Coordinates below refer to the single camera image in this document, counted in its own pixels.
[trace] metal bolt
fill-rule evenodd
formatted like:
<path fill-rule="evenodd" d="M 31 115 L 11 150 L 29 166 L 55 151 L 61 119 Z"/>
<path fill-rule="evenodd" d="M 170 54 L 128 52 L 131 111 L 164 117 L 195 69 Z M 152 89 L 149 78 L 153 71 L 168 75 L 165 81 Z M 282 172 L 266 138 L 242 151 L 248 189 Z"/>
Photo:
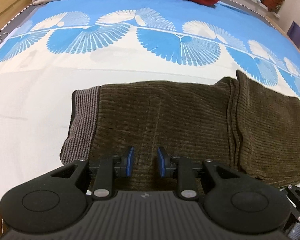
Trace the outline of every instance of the metal bolt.
<path fill-rule="evenodd" d="M 183 196 L 185 198 L 193 198 L 196 195 L 197 195 L 197 193 L 192 189 L 186 189 L 186 190 L 181 192 L 181 196 Z"/>
<path fill-rule="evenodd" d="M 96 189 L 93 194 L 97 197 L 107 197 L 110 192 L 104 188 Z"/>

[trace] bed sheet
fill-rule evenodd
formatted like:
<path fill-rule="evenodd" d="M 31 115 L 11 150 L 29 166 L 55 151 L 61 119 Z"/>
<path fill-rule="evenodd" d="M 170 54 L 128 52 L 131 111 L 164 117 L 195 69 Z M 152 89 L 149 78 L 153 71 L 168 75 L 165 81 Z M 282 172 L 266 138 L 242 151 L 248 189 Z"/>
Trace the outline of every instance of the bed sheet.
<path fill-rule="evenodd" d="M 74 90 L 146 80 L 214 84 L 236 69 L 300 98 L 299 52 L 225 3 L 64 0 L 39 8 L 0 45 L 0 198 L 62 165 Z"/>

